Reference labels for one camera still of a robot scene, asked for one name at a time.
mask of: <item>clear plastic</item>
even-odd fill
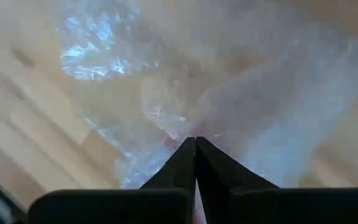
[[[62,69],[141,186],[187,136],[294,187],[358,93],[358,40],[285,1],[63,0]]]

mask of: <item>crumpled plastic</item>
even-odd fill
[[[205,136],[281,187],[358,94],[358,40],[285,1],[63,0],[62,69],[90,125],[140,187]]]

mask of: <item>wooden floor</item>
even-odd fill
[[[0,185],[23,208],[57,189],[117,188],[117,150],[76,114],[46,2],[0,0]],[[358,102],[305,186],[358,185]]]

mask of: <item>plastic wrap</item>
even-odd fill
[[[187,136],[297,186],[358,93],[358,41],[285,1],[64,0],[62,69],[139,187]]]

